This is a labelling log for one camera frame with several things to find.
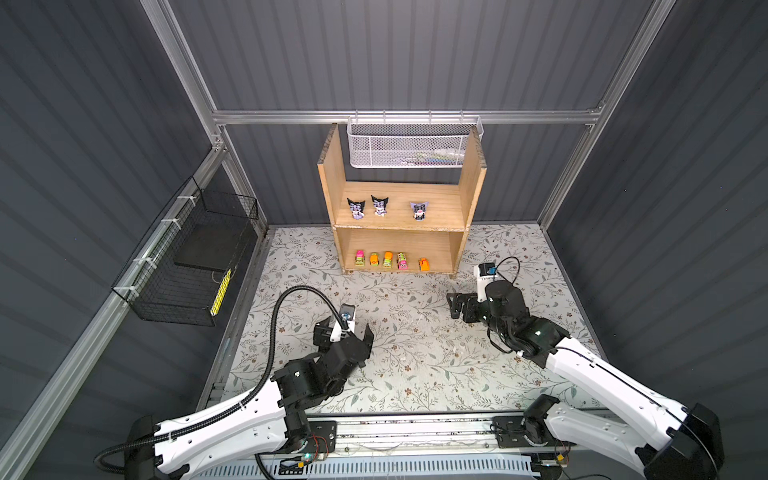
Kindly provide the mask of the black purple figurine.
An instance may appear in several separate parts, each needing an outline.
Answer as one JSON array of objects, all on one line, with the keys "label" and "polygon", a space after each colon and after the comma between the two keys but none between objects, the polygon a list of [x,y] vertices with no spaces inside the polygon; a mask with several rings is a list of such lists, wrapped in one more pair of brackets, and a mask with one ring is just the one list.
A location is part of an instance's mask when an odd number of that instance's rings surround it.
[{"label": "black purple figurine", "polygon": [[375,196],[371,196],[371,202],[374,208],[374,213],[377,216],[386,216],[387,215],[387,206],[389,202],[389,198],[378,198]]},{"label": "black purple figurine", "polygon": [[351,213],[351,216],[354,220],[362,220],[365,217],[365,204],[366,202],[364,200],[362,201],[354,201],[351,199],[347,199],[348,207]]},{"label": "black purple figurine", "polygon": [[428,202],[422,202],[422,203],[411,202],[410,203],[413,218],[416,221],[423,221],[425,219],[428,205],[429,205]]}]

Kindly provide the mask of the pink green toy truck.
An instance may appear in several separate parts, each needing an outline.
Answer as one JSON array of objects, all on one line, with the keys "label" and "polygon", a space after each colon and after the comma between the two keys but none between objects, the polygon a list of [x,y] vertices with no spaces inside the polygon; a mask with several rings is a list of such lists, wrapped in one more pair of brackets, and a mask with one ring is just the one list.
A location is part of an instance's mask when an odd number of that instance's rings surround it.
[{"label": "pink green toy truck", "polygon": [[407,257],[404,252],[398,252],[397,253],[397,265],[399,270],[407,270],[408,269],[408,262]]}]

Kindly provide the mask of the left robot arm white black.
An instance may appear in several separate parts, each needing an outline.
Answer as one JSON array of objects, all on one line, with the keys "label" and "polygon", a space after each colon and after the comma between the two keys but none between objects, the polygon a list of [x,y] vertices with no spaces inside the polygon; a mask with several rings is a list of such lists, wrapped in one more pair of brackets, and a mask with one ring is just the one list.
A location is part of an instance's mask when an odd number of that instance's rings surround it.
[{"label": "left robot arm white black", "polygon": [[[278,316],[293,293],[317,295],[330,315],[316,326],[316,352],[276,369]],[[342,393],[350,376],[370,358],[374,333],[354,331],[355,308],[335,307],[320,290],[288,288],[272,309],[267,363],[258,383],[243,394],[193,414],[157,422],[145,416],[131,427],[128,440],[93,459],[95,467],[125,479],[191,479],[249,454],[293,453],[312,435],[307,410]]]}]

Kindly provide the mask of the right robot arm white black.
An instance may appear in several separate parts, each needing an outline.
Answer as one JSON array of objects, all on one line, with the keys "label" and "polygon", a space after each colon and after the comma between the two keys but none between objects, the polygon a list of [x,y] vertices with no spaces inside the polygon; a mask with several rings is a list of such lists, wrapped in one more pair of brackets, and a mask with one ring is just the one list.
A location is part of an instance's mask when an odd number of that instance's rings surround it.
[{"label": "right robot arm white black", "polygon": [[449,293],[450,315],[486,328],[491,345],[586,391],[616,415],[611,421],[540,395],[524,412],[520,433],[534,446],[577,444],[647,479],[716,479],[724,464],[717,415],[687,407],[621,372],[557,323],[534,316],[519,288],[492,281],[482,294]]}]

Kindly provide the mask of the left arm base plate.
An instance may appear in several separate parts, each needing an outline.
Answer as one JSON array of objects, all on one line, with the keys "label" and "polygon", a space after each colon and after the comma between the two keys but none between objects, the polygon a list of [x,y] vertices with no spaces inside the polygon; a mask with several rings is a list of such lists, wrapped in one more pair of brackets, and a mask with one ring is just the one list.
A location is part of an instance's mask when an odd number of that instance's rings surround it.
[{"label": "left arm base plate", "polygon": [[302,454],[329,454],[336,448],[338,423],[333,420],[309,421],[311,433],[300,444],[298,453]]}]

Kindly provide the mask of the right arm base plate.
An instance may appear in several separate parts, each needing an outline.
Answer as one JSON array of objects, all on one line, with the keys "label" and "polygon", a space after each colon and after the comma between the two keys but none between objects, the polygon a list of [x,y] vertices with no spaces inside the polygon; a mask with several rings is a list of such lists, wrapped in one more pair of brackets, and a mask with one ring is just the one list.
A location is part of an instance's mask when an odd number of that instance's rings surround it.
[{"label": "right arm base plate", "polygon": [[529,445],[522,415],[500,415],[491,419],[490,431],[499,448],[520,448]]}]

